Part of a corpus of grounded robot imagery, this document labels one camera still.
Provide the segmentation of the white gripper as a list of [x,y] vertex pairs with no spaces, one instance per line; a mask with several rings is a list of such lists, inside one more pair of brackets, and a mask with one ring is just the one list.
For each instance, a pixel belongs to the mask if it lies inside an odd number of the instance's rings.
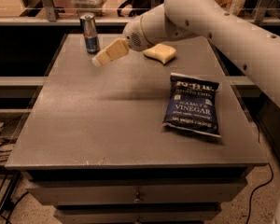
[[123,35],[126,40],[123,38],[114,40],[92,58],[92,63],[100,67],[126,56],[130,48],[135,51],[151,48],[153,44],[147,38],[148,31],[151,27],[152,19],[148,14],[134,17],[124,27]]

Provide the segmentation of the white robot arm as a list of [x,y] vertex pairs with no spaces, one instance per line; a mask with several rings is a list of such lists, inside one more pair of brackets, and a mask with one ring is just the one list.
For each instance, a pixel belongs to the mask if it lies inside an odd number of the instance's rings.
[[269,97],[280,120],[280,36],[230,14],[216,0],[164,0],[127,23],[123,33],[134,50],[207,38]]

